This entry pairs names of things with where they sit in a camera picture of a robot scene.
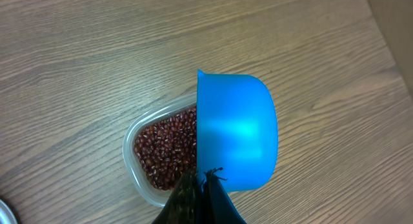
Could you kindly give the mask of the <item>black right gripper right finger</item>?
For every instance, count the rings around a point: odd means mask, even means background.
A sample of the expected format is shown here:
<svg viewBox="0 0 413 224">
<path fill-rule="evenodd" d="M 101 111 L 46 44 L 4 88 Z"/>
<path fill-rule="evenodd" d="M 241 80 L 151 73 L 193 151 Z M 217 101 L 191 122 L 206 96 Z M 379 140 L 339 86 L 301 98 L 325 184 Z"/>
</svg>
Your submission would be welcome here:
<svg viewBox="0 0 413 224">
<path fill-rule="evenodd" d="M 222 169 L 213 168 L 205 172 L 201 198 L 202 218 L 205 223 L 211 224 L 246 224 L 222 186 L 221 181 L 227 179 L 216 175 Z"/>
</svg>

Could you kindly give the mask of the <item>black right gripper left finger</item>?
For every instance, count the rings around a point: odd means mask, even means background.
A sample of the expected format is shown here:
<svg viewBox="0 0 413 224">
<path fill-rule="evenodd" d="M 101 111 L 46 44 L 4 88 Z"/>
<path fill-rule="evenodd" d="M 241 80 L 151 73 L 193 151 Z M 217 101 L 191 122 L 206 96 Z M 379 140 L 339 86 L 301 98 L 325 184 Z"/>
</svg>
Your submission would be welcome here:
<svg viewBox="0 0 413 224">
<path fill-rule="evenodd" d="M 166 205 L 152 224 L 195 224 L 199 197 L 197 172 L 186 172 L 177 182 Z"/>
</svg>

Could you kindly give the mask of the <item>blue plastic measuring scoop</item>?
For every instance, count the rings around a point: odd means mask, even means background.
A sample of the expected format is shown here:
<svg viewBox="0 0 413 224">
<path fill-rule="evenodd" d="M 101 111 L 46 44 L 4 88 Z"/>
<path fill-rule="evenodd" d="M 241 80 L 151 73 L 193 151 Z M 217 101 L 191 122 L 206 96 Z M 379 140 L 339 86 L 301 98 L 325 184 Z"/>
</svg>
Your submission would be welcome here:
<svg viewBox="0 0 413 224">
<path fill-rule="evenodd" d="M 273 99 L 260 79 L 199 70 L 196 112 L 199 179 L 216 168 L 227 192 L 255 190 L 270 180 L 278 127 Z"/>
</svg>

